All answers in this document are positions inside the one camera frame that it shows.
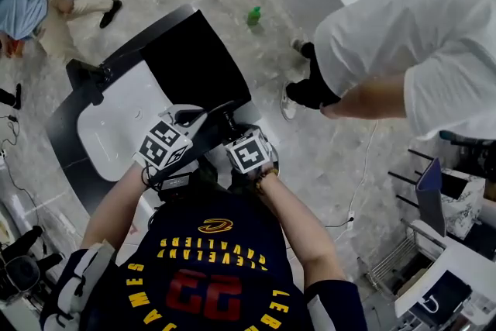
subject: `sitting person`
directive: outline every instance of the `sitting person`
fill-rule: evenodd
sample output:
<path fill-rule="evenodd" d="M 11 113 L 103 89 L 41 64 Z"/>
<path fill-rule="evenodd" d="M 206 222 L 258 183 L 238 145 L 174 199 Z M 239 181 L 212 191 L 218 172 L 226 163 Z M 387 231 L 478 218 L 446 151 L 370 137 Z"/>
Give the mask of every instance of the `sitting person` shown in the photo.
<path fill-rule="evenodd" d="M 429 139 L 441 130 L 496 139 L 496 0 L 359 0 L 292 45 L 310 78 L 284 87 L 330 119 L 406 118 Z"/>
<path fill-rule="evenodd" d="M 119 0 L 0 0 L 0 41 L 5 53 L 11 41 L 34 37 L 48 56 L 62 65 L 81 60 L 67 21 L 91 12 L 103 12 L 105 28 L 121 9 Z"/>
<path fill-rule="evenodd" d="M 367 329 L 332 239 L 271 166 L 248 185 L 233 178 L 229 190 L 210 175 L 196 170 L 117 267 L 109 259 L 146 190 L 143 168 L 131 166 L 91 217 L 43 307 L 42 329 Z M 281 227 L 303 266 L 304 293 L 293 284 Z"/>

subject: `white sneaker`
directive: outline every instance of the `white sneaker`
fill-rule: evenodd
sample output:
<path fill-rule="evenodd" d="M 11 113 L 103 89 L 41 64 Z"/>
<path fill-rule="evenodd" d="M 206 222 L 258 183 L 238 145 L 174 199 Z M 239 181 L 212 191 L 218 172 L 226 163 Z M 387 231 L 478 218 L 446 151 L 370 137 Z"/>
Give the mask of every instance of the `white sneaker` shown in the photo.
<path fill-rule="evenodd" d="M 289 44 L 293 50 L 298 51 L 301 54 L 301 48 L 306 44 L 302 39 L 293 39 Z"/>
<path fill-rule="evenodd" d="M 288 94 L 286 94 L 286 87 L 288 86 L 290 82 L 284 83 L 284 86 L 282 88 L 282 95 L 281 95 L 281 113 L 282 116 L 287 120 L 291 121 L 295 118 L 296 116 L 296 111 L 298 109 L 298 103 L 293 101 L 288 97 Z"/>

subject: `white shirt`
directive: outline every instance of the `white shirt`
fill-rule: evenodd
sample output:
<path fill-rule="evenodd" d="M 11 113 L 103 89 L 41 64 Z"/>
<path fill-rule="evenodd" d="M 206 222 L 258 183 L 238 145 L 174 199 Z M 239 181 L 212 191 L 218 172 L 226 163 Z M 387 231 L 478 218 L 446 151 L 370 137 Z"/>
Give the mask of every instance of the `white shirt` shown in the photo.
<path fill-rule="evenodd" d="M 405 74 L 410 127 L 496 140 L 496 0 L 359 0 L 315 31 L 330 89 Z"/>

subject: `cable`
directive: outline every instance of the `cable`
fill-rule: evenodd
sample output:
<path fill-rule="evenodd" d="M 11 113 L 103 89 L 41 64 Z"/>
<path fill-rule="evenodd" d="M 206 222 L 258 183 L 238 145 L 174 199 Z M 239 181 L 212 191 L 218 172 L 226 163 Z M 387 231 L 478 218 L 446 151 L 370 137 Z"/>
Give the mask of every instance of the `cable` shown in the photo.
<path fill-rule="evenodd" d="M 341 226 L 345 226 L 348 222 L 352 222 L 354 221 L 355 219 L 353 217 L 351 217 L 350 219 L 348 219 L 347 221 L 343 222 L 341 225 L 327 225 L 327 226 L 324 226 L 325 228 L 340 228 Z"/>
<path fill-rule="evenodd" d="M 15 116 L 0 116 L 0 119 L 5 119 L 5 118 L 9 119 L 7 126 L 10 128 L 10 130 L 12 131 L 12 134 L 14 135 L 14 142 L 12 142 L 9 138 L 4 138 L 2 140 L 2 142 L 0 143 L 0 151 L 3 154 L 3 161 L 5 163 L 5 166 L 7 167 L 7 171 L 8 171 L 9 177 L 10 177 L 10 181 L 12 182 L 12 185 L 14 185 L 14 187 L 17 188 L 18 190 L 26 193 L 26 195 L 29 197 L 29 200 L 31 200 L 31 202 L 33 204 L 34 211 L 36 213 L 36 225 L 41 227 L 40 214 L 38 213 L 38 207 L 36 206 L 34 198 L 25 188 L 21 188 L 20 186 L 18 186 L 16 184 L 16 182 L 14 181 L 14 177 L 12 176 L 12 172 L 10 171 L 10 166 L 9 166 L 9 163 L 7 162 L 7 158 L 4 155 L 4 147 L 3 146 L 5 145 L 5 143 L 10 143 L 13 147 L 15 145 L 17 145 L 17 139 L 18 139 L 19 133 L 21 131 L 21 125 L 19 124 L 19 120 Z M 17 123 L 17 132 L 16 132 L 16 128 L 15 128 L 14 123 Z M 41 240 L 43 241 L 43 257 L 45 257 L 45 255 L 47 255 L 47 245 L 46 245 L 45 239 L 43 237 L 41 237 Z"/>
<path fill-rule="evenodd" d="M 348 207 L 348 213 L 351 211 L 351 206 L 353 205 L 353 202 L 355 200 L 355 197 L 357 196 L 357 191 L 360 186 L 362 186 L 363 181 L 365 181 L 365 175 L 367 174 L 367 159 L 369 157 L 369 149 L 370 149 L 370 144 L 372 143 L 372 139 L 374 138 L 375 131 L 377 130 L 377 125 L 379 124 L 379 121 L 376 120 L 374 129 L 372 130 L 372 133 L 370 135 L 370 140 L 369 143 L 367 144 L 367 149 L 365 150 L 365 161 L 363 162 L 363 174 L 362 174 L 362 179 L 358 186 L 355 188 L 355 192 L 353 193 L 353 197 L 351 198 L 350 206 Z"/>
<path fill-rule="evenodd" d="M 370 135 L 369 143 L 367 144 L 367 148 L 365 149 L 365 161 L 363 162 L 362 179 L 360 180 L 360 183 L 356 186 L 355 191 L 353 192 L 353 197 L 351 198 L 350 205 L 348 206 L 348 214 L 351 211 L 351 207 L 353 206 L 353 202 L 355 201 L 355 197 L 357 196 L 358 189 L 360 188 L 360 186 L 362 186 L 363 182 L 365 181 L 365 175 L 367 174 L 367 160 L 369 157 L 369 149 L 370 149 L 370 145 L 372 144 L 372 139 L 374 138 L 374 134 L 377 130 L 378 124 L 379 124 L 379 121 L 376 120 L 375 125 L 374 125 L 374 129 L 372 130 L 372 133 Z M 352 222 L 353 220 L 354 220 L 354 218 L 351 217 L 347 221 L 343 222 L 341 225 L 336 225 L 336 226 L 329 225 L 329 226 L 326 226 L 326 228 L 339 228 L 341 226 L 346 225 L 348 222 Z"/>
<path fill-rule="evenodd" d="M 381 318 L 379 317 L 379 312 L 375 309 L 375 306 L 372 306 L 372 310 L 375 312 L 375 316 L 377 317 L 377 322 L 379 323 L 379 329 L 382 329 Z"/>

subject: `hand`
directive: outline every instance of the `hand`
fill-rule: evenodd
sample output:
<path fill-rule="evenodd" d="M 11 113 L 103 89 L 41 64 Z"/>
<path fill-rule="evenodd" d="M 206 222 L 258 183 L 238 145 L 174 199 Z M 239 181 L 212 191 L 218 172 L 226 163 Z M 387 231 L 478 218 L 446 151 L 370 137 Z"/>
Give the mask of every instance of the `hand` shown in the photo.
<path fill-rule="evenodd" d="M 2 50 L 7 58 L 12 56 L 14 52 L 14 41 L 10 38 L 7 33 L 0 32 L 0 42 L 2 42 Z"/>
<path fill-rule="evenodd" d="M 339 119 L 341 117 L 334 113 L 334 105 L 320 105 L 320 112 L 329 119 Z"/>
<path fill-rule="evenodd" d="M 63 14 L 71 14 L 72 10 L 74 9 L 74 0 L 55 1 L 55 6 Z"/>

